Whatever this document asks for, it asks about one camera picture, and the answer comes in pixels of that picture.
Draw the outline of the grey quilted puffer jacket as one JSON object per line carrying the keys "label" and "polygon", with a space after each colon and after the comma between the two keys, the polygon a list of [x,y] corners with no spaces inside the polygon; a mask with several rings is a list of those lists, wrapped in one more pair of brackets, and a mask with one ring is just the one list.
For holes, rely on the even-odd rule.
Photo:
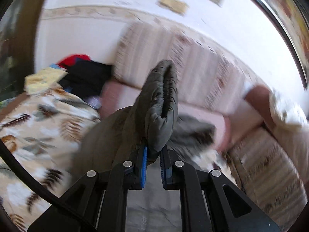
{"label": "grey quilted puffer jacket", "polygon": [[148,163],[164,146],[197,170],[194,159],[214,142],[215,126],[178,113],[177,72],[171,60],[160,61],[149,73],[132,106],[119,109],[94,125],[73,156],[70,174],[76,182],[89,170],[99,173],[147,148]]}

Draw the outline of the black and red clothes pile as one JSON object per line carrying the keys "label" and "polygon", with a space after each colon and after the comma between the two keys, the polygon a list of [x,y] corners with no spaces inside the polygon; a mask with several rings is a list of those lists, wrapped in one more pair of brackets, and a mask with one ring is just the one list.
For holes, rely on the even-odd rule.
{"label": "black and red clothes pile", "polygon": [[104,84],[113,76],[114,66],[90,59],[88,55],[70,55],[57,63],[66,75],[58,84],[81,99],[100,96]]}

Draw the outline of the pink quilted bolster cushion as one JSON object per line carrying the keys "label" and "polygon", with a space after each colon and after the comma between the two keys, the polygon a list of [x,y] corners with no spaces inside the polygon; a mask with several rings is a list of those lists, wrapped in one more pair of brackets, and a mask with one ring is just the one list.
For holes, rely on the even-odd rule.
{"label": "pink quilted bolster cushion", "polygon": [[[119,109],[133,105],[140,92],[141,90],[116,80],[106,82],[101,92],[102,106],[99,111],[101,117],[107,117]],[[212,149],[223,152],[228,147],[230,142],[230,120],[228,117],[185,103],[179,103],[178,109],[180,114],[190,115],[201,122],[207,122],[216,127]]]}

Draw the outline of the leaf pattern fleece blanket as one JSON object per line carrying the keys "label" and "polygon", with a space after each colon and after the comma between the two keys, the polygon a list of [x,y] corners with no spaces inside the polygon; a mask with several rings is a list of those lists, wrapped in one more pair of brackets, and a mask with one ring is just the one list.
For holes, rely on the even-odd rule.
{"label": "leaf pattern fleece blanket", "polygon": [[[61,87],[14,101],[1,120],[1,141],[28,173],[54,195],[69,187],[69,168],[99,113]],[[1,161],[1,204],[17,231],[29,226],[50,206]]]}

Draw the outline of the striped floral back cushion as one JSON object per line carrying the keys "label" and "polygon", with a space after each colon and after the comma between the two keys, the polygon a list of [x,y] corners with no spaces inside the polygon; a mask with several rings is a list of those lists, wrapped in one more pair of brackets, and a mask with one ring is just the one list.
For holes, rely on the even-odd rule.
{"label": "striped floral back cushion", "polygon": [[161,61],[171,60],[177,72],[182,103],[231,114],[244,97],[246,86],[262,83],[245,63],[210,39],[147,23],[134,23],[122,34],[114,76],[137,89]]}

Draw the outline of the striped floral side cushion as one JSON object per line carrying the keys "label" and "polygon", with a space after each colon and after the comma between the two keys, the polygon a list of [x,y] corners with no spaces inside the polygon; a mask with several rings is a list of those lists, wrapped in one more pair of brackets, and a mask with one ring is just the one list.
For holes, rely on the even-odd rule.
{"label": "striped floral side cushion", "polygon": [[237,186],[282,231],[294,224],[307,203],[304,183],[279,143],[263,128],[250,132],[226,152]]}

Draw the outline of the yellow patterned cloth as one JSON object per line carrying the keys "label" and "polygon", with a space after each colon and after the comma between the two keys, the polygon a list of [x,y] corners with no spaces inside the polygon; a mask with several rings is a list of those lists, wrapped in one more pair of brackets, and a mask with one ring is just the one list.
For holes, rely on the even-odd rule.
{"label": "yellow patterned cloth", "polygon": [[67,74],[62,69],[47,67],[25,77],[24,91],[27,95],[43,93]]}

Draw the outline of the white pillow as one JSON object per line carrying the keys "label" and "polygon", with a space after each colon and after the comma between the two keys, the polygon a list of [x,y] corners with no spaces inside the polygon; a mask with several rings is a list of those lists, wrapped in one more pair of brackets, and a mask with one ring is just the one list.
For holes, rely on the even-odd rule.
{"label": "white pillow", "polygon": [[292,131],[308,131],[308,120],[301,106],[273,90],[269,95],[269,108],[273,122],[277,127]]}

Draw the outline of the wooden glass panel door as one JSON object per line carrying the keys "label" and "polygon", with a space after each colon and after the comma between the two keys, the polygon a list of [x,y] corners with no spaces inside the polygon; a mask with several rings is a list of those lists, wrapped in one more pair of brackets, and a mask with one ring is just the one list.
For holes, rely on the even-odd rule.
{"label": "wooden glass panel door", "polygon": [[4,0],[1,3],[1,100],[24,89],[34,73],[38,22],[45,0]]}

